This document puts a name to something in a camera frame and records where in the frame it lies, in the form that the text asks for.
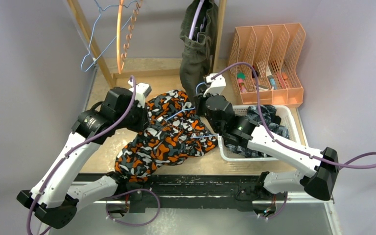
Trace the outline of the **orange camouflage shorts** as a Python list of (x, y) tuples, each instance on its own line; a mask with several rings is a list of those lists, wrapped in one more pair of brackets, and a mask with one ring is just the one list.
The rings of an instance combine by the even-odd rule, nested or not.
[(146, 105), (149, 125), (116, 157), (114, 171), (120, 178), (128, 182), (145, 182), (162, 166), (180, 165), (186, 159), (202, 157), (218, 146), (217, 137), (190, 137), (191, 134), (206, 133), (207, 126), (202, 121), (194, 120), (187, 126), (165, 121), (179, 110), (193, 106), (186, 92), (171, 90), (149, 100)]

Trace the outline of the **dark leaf-print shorts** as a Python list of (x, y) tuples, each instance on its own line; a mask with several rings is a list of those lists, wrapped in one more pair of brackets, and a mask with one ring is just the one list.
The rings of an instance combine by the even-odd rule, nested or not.
[[(277, 108), (273, 105), (261, 105), (260, 108), (268, 129), (277, 135), (290, 139), (288, 128), (281, 125), (282, 119), (281, 117), (276, 115)], [(259, 125), (262, 125), (262, 120), (259, 116), (256, 106), (247, 108), (246, 117), (248, 119), (256, 121)], [(226, 144), (225, 146), (234, 154), (239, 154), (240, 156), (245, 158), (271, 158), (271, 156), (267, 155), (266, 153), (245, 149), (238, 145)]]

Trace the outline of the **orange plastic hanger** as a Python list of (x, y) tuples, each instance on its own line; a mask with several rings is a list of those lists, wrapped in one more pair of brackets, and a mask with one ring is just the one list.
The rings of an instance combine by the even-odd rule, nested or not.
[[(125, 60), (128, 56), (128, 50), (130, 47), (130, 42), (133, 36), (133, 30), (137, 17), (140, 13), (140, 8), (143, 5), (143, 0), (132, 0), (135, 3), (135, 9), (129, 20), (122, 23), (123, 9), (125, 7), (124, 0), (119, 1), (118, 12), (117, 12), (117, 32), (116, 32), (116, 58), (117, 58), (117, 69), (118, 73), (122, 74)], [(121, 32), (123, 29), (127, 28), (128, 33), (126, 34), (125, 40), (121, 41)]]

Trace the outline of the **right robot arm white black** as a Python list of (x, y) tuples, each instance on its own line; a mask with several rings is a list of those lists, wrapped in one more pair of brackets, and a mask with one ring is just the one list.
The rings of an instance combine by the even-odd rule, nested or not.
[(207, 119), (217, 134), (219, 146), (231, 144), (262, 152), (295, 168), (292, 172), (263, 173), (255, 186), (259, 198), (304, 191), (319, 200), (331, 199), (339, 173), (336, 150), (311, 148), (277, 135), (263, 123), (237, 115), (222, 95), (196, 95), (194, 102), (197, 113)]

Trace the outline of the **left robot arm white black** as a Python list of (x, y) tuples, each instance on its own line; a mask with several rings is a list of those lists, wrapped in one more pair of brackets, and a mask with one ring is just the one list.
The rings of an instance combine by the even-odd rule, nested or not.
[(80, 170), (117, 129), (138, 132), (147, 126), (145, 99), (150, 85), (133, 88), (114, 87), (103, 101), (82, 112), (68, 140), (44, 177), (30, 190), (22, 190), (17, 200), (41, 222), (52, 228), (66, 226), (78, 211), (103, 198), (121, 200), (126, 186), (119, 174), (109, 172), (84, 186), (72, 185)]

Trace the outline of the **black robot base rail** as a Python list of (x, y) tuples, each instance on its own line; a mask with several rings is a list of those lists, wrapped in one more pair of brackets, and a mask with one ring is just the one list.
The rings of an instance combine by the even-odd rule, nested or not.
[(260, 176), (153, 175), (145, 183), (120, 184), (115, 196), (100, 196), (93, 202), (110, 207), (128, 204), (131, 213), (156, 208), (274, 212), (287, 200), (285, 192), (266, 192)]

